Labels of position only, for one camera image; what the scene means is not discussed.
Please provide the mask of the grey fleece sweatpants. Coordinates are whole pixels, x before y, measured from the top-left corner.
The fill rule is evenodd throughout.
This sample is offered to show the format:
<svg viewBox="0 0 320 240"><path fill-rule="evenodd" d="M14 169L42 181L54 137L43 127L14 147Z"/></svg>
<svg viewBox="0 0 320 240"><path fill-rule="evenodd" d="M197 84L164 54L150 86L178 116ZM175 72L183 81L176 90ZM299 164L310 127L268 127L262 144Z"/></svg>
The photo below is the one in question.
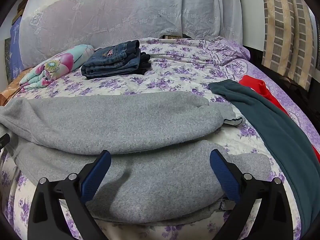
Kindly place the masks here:
<svg viewBox="0 0 320 240"><path fill-rule="evenodd" d="M103 150L109 171L91 214L129 224L187 224L209 217L223 197L209 156L217 149L242 172L268 180L271 165L259 153L228 154L208 137L245 118L229 104L189 92L14 98L1 108L7 151L33 183L66 178Z"/></svg>

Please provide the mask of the orange brown cloth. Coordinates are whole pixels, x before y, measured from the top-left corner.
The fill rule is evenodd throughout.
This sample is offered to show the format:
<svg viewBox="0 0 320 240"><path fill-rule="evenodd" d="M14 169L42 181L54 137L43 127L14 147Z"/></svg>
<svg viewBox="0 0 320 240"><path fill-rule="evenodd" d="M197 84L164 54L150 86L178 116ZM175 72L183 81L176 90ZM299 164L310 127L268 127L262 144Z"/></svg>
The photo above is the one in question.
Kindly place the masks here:
<svg viewBox="0 0 320 240"><path fill-rule="evenodd" d="M1 106L5 106L8 101L20 91L20 85L19 82L21 79L28 74L32 68L27 68L24 71L22 71L8 86L5 90L1 92L0 95L0 104Z"/></svg>

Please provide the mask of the dark teal fleece pants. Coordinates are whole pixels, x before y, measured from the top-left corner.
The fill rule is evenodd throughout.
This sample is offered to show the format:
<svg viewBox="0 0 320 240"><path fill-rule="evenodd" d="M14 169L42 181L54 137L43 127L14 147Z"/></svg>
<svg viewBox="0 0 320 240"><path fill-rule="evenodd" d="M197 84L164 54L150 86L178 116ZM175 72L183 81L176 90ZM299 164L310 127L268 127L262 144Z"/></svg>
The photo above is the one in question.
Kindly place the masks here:
<svg viewBox="0 0 320 240"><path fill-rule="evenodd" d="M212 93L232 103L253 125L284 173L307 233L319 214L319 161L298 125L273 103L233 80L209 84Z"/></svg>

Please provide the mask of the floral pink teal blanket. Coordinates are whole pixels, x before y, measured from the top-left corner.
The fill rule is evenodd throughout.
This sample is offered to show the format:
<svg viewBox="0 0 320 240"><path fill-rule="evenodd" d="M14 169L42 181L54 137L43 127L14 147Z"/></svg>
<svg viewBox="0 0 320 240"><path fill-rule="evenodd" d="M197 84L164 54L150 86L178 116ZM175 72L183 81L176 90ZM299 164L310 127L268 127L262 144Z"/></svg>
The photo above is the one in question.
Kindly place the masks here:
<svg viewBox="0 0 320 240"><path fill-rule="evenodd" d="M91 45L81 44L43 61L19 82L23 90L44 88L62 76L80 68L94 53Z"/></svg>

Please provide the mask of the white lace headboard cover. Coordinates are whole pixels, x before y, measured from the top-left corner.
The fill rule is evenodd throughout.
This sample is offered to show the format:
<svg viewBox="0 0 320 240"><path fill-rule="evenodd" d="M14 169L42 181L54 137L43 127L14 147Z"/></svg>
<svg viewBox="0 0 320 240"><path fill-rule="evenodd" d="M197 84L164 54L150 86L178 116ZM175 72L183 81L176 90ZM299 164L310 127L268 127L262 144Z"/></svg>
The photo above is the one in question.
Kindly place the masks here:
<svg viewBox="0 0 320 240"><path fill-rule="evenodd" d="M240 0L28 0L19 46L32 67L79 44L98 49L164 35L242 43Z"/></svg>

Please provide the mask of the red garment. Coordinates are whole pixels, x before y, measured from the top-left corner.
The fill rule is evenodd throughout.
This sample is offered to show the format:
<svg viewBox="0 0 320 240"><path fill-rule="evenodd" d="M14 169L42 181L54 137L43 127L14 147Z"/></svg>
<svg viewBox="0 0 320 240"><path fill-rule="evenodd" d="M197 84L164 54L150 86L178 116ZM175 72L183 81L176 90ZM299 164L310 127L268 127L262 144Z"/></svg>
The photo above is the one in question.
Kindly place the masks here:
<svg viewBox="0 0 320 240"><path fill-rule="evenodd" d="M277 98L273 96L273 94L268 89L265 81L256 79L249 75L244 75L238 83L244 87L248 87L251 90L255 91L257 94L259 94L264 99L266 99L269 103L271 103L273 105L271 109L274 113L279 114L279 111L282 111L291 119L291 115L288 113L287 109L285 109L279 103Z"/></svg>

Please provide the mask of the folded dark blue jeans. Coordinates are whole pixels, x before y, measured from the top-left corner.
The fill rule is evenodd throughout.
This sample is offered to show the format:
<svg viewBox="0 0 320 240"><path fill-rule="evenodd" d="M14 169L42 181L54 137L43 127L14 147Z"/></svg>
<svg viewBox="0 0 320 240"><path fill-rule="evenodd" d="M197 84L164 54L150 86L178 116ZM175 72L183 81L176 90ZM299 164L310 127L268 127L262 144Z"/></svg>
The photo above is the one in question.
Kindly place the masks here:
<svg viewBox="0 0 320 240"><path fill-rule="evenodd" d="M139 41L128 41L98 49L81 67L87 79L130 74L140 64Z"/></svg>

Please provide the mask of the folded black garment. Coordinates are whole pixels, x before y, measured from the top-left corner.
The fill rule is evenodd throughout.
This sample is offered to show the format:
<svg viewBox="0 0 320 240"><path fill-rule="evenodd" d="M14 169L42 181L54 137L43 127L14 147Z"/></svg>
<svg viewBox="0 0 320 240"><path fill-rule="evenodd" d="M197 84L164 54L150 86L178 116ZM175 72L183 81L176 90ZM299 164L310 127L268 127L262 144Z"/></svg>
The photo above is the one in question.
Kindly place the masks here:
<svg viewBox="0 0 320 240"><path fill-rule="evenodd" d="M151 68L151 63L149 61L150 55L142 52L140 54L140 62L136 74L144 75Z"/></svg>

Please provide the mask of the purple floral bedspread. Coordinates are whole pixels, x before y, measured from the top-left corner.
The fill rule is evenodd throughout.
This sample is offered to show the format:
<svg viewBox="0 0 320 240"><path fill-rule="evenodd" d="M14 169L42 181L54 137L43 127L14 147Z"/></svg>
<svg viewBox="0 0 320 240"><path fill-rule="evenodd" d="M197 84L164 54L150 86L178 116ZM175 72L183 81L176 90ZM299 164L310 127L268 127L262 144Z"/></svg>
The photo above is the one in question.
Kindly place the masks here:
<svg viewBox="0 0 320 240"><path fill-rule="evenodd" d="M182 90L204 96L211 102L224 102L208 84L225 79L239 81L244 75L263 80L278 102L308 136L319 152L319 133L313 121L267 75L249 63L249 52L218 38L205 40L161 40L145 38L142 51L151 55L152 68L145 75L114 76L86 80L81 70L71 72L46 88L20 92L15 97L28 99L103 94L136 94ZM254 127L246 122L240 127L223 126L210 138L229 153L263 153L269 156L270 178L285 180L283 172L265 148ZM18 169L7 152L1 150L1 200L3 213L21 239L27 239L27 222L35 186ZM227 219L227 212L186 225L140 226L98 221L110 239L212 239Z"/></svg>

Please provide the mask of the beige grey striped curtain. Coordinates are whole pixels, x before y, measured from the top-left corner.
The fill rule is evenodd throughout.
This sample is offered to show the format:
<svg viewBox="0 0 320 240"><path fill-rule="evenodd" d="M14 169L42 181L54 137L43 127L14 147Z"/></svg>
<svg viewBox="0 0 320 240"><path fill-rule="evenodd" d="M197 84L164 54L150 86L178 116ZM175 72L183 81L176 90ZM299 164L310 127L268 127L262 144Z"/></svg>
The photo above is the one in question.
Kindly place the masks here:
<svg viewBox="0 0 320 240"><path fill-rule="evenodd" d="M262 65L309 90L315 71L313 28L304 0L263 0Z"/></svg>

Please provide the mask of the blue poster on wall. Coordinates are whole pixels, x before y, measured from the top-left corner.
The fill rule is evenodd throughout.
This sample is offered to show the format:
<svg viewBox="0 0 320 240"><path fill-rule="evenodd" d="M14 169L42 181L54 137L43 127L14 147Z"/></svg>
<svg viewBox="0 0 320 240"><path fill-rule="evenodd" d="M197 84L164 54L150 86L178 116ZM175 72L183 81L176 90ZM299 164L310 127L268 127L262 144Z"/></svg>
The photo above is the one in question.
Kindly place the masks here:
<svg viewBox="0 0 320 240"><path fill-rule="evenodd" d="M22 17L20 16L14 22L10 29L10 72L14 79L24 70L19 48L19 32L21 19Z"/></svg>

